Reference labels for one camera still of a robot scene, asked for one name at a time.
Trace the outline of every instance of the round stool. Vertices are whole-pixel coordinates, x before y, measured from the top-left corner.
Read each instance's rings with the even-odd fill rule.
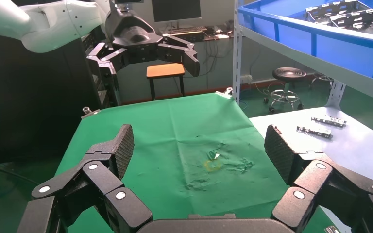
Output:
[[[281,67],[272,72],[272,76],[280,81],[285,82],[284,90],[276,90],[271,92],[270,97],[274,100],[270,106],[270,113],[275,113],[273,107],[276,102],[289,103],[294,110],[294,103],[299,101],[298,110],[302,110],[304,105],[302,104],[298,95],[289,90],[290,83],[302,81],[306,77],[306,72],[297,68],[292,67]]]

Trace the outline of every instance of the green tablecloth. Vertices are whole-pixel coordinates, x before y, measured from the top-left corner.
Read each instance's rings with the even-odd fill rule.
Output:
[[[249,119],[232,99],[216,94],[105,109],[82,120],[57,174],[78,164],[92,144],[112,139],[122,124],[131,124],[135,136],[123,182],[155,220],[224,213],[269,218],[288,188]],[[318,209],[304,232],[323,233],[329,225]],[[90,208],[69,232],[111,230]]]

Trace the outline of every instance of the blue bin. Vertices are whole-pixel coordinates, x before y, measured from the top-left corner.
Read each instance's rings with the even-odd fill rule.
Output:
[[[239,7],[240,24],[303,53],[373,78],[373,35],[302,20],[332,0],[259,0]],[[360,0],[373,8],[373,0]]]

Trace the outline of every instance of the computer monitor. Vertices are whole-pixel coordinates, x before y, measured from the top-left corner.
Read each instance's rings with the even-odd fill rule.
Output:
[[[200,0],[152,0],[155,22],[200,18]]]

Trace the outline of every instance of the table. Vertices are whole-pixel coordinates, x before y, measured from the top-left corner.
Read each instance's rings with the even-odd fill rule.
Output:
[[[324,115],[341,118],[347,121],[344,128],[311,121],[311,117]],[[311,147],[322,149],[334,162],[356,173],[373,179],[373,130],[361,124],[339,109],[331,107],[312,108],[276,115],[251,118],[250,121],[265,138],[267,127],[276,125],[293,141],[303,141]],[[299,133],[297,126],[318,127],[330,129],[334,137],[332,140]],[[342,233],[351,232],[330,210],[323,208],[330,219]]]
[[[123,182],[155,220],[225,213],[269,218],[288,188],[261,134],[233,99],[216,94],[125,105],[83,119],[57,174],[75,166],[92,144],[113,138],[122,124],[131,124],[135,137]],[[304,232],[323,233],[332,224],[318,209]],[[69,232],[111,231],[90,208]]]

